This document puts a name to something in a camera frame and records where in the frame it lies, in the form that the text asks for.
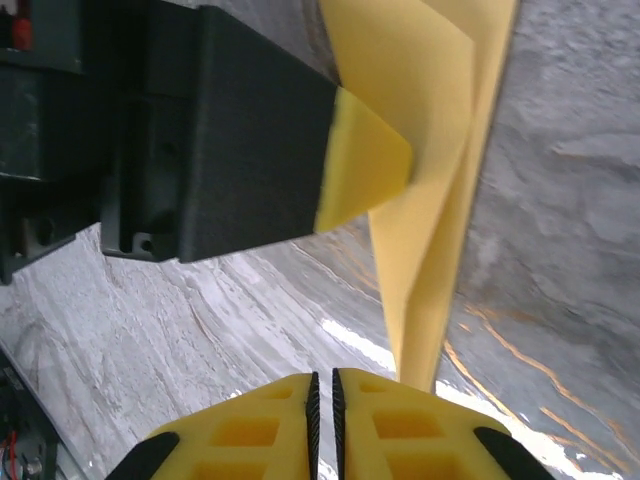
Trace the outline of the yellow cloth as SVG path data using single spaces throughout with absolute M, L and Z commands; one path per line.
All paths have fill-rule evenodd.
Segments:
M 414 150 L 369 230 L 396 375 L 435 379 L 519 0 L 320 0 L 342 84 Z

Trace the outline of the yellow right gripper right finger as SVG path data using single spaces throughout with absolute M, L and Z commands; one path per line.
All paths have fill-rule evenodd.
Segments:
M 332 372 L 339 480 L 515 480 L 482 445 L 497 420 L 356 368 Z

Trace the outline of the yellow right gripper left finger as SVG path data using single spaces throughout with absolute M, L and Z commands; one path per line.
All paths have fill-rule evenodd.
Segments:
M 318 401 L 298 373 L 165 424 L 179 442 L 150 480 L 314 480 Z

